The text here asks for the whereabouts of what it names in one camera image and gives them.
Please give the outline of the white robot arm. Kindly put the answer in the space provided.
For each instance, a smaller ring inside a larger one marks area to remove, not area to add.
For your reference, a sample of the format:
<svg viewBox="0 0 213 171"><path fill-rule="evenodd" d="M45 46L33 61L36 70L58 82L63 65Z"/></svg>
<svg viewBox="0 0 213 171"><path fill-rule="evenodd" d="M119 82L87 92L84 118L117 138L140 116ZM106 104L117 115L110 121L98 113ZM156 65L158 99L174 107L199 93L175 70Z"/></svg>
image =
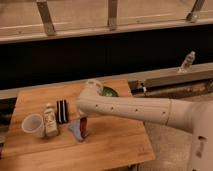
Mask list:
<svg viewBox="0 0 213 171"><path fill-rule="evenodd" d="M102 96L103 84L89 79L77 99L79 112L124 117L192 134L187 171L213 171L213 100Z"/></svg>

